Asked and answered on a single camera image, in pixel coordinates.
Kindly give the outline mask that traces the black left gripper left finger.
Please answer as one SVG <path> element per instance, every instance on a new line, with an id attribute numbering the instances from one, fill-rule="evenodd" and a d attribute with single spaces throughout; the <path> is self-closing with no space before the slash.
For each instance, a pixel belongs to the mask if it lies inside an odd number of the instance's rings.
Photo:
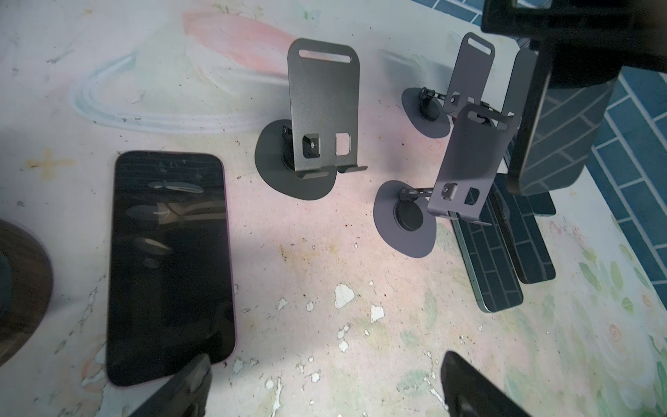
<path id="1" fill-rule="evenodd" d="M 194 416 L 203 417 L 212 383 L 211 361 L 199 354 L 173 375 L 131 417 Z"/>

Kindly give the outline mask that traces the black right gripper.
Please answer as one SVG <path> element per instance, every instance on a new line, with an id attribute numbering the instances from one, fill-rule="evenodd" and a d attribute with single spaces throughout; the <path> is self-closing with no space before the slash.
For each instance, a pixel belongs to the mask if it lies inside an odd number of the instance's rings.
<path id="1" fill-rule="evenodd" d="M 666 71 L 665 1 L 486 1 L 481 29 L 530 40 L 555 88 L 607 83 L 623 67 Z"/>

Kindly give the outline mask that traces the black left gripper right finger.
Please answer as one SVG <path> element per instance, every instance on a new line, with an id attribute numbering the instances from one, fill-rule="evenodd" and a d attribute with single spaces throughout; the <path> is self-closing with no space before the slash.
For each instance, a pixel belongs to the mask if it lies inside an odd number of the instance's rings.
<path id="1" fill-rule="evenodd" d="M 454 351 L 447 351 L 444 356 L 441 383 L 447 410 L 451 416 L 529 416 L 523 408 Z"/>

